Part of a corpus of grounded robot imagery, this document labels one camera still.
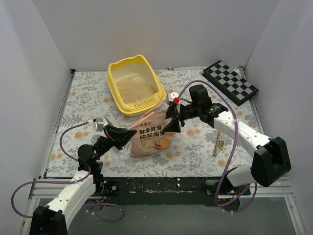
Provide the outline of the pink cat litter bag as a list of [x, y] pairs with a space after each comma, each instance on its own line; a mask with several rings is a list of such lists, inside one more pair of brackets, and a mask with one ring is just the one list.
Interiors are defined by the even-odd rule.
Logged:
[[136, 134], [131, 139], [131, 157], [147, 157], [170, 147], [175, 133], [163, 131], [167, 125], [166, 110], [163, 108], [164, 101], [161, 100], [128, 128], [136, 130]]

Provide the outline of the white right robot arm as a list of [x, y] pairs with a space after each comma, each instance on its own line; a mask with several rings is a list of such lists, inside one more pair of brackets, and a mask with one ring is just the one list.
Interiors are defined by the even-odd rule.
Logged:
[[188, 105], [180, 104], [178, 93], [167, 94], [166, 118], [170, 122], [163, 131], [179, 133], [186, 120], [199, 118], [232, 138], [235, 145], [243, 147], [252, 157], [250, 166], [228, 170], [220, 178], [217, 187], [224, 193], [234, 194], [240, 186], [253, 183], [269, 187], [291, 170], [287, 144], [281, 137], [270, 138], [238, 121], [225, 106], [212, 102], [203, 85], [192, 86], [189, 93], [191, 102]]

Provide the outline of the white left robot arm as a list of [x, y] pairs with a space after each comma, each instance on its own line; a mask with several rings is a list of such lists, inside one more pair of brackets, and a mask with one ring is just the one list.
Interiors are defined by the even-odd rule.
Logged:
[[60, 181], [59, 184], [65, 185], [64, 189], [46, 206], [38, 206], [34, 210], [31, 235], [66, 235], [88, 198], [104, 191], [101, 156], [113, 147], [122, 150], [136, 134], [136, 130], [113, 126], [107, 118], [91, 118], [85, 124], [93, 124], [99, 138], [94, 144], [83, 144], [78, 148], [75, 160], [79, 167], [72, 179]]

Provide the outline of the beige litter in box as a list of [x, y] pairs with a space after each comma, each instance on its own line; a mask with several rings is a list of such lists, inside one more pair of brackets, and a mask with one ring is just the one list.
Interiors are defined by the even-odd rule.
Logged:
[[116, 87], [124, 103], [140, 101], [152, 96], [157, 91], [147, 82], [135, 81], [132, 78], [124, 78], [116, 82]]

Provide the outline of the yellow cat litter box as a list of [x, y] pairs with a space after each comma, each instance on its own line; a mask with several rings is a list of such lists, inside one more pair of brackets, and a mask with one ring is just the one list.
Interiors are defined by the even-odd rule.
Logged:
[[[156, 93], [140, 101], [126, 104], [116, 87], [116, 82], [124, 78], [150, 83], [156, 89]], [[140, 54], [109, 64], [107, 84], [119, 110], [129, 117], [144, 114], [166, 97], [166, 91], [160, 79], [147, 59]]]

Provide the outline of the wooden ruler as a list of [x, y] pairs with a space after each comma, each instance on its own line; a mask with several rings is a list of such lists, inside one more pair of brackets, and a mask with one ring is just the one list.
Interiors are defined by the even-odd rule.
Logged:
[[222, 132], [219, 131], [217, 134], [217, 138], [216, 138], [216, 142], [214, 146], [213, 157], [216, 157], [219, 149], [224, 147], [224, 141], [221, 140], [221, 137], [222, 137]]

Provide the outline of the black folding chessboard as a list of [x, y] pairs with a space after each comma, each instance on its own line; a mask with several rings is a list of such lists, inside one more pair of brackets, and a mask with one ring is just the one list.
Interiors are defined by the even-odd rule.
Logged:
[[203, 70], [202, 74], [237, 106], [258, 93], [258, 89], [221, 60]]

